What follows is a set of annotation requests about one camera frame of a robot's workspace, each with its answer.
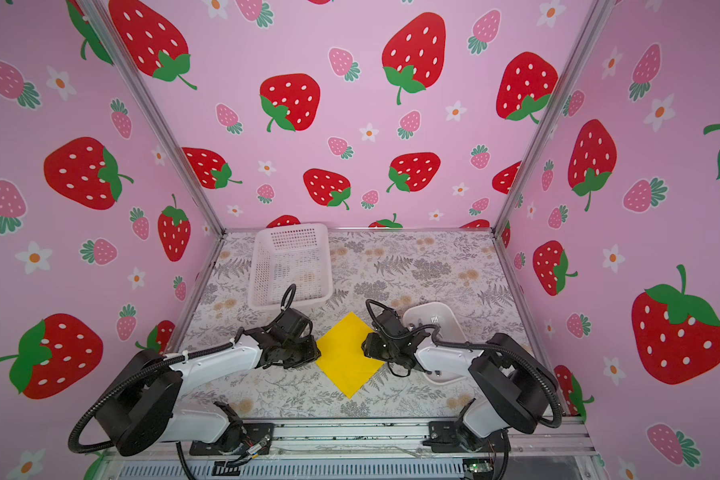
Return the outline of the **yellow paper napkin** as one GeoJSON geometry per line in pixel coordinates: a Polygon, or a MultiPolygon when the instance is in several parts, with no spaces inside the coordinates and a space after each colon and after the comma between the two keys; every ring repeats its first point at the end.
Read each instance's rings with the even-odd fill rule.
{"type": "Polygon", "coordinates": [[[362,344],[372,332],[358,315],[349,313],[317,341],[318,367],[348,399],[385,365],[364,354],[362,344]]]}

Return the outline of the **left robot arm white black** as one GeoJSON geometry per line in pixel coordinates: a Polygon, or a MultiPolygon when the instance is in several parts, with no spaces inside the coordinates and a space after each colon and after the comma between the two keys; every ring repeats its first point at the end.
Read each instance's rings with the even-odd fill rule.
{"type": "Polygon", "coordinates": [[[216,401],[212,408],[195,407],[181,400],[222,377],[316,361],[320,351],[312,327],[306,315],[287,308],[270,324],[240,329],[217,347],[164,357],[141,352],[102,396],[94,418],[125,457],[168,442],[243,456],[253,440],[231,405],[216,401]]]}

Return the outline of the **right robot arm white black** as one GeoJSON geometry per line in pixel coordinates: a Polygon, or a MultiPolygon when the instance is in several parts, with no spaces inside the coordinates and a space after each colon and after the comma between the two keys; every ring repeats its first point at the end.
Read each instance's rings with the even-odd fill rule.
{"type": "Polygon", "coordinates": [[[497,333],[484,343],[443,339],[438,324],[407,328],[387,306],[371,313],[374,331],[362,344],[370,359],[407,373],[445,372],[472,379],[482,392],[463,407],[446,434],[432,434],[432,448],[477,452],[496,433],[532,434],[538,426],[556,429],[563,420],[555,376],[510,336],[497,333]]]}

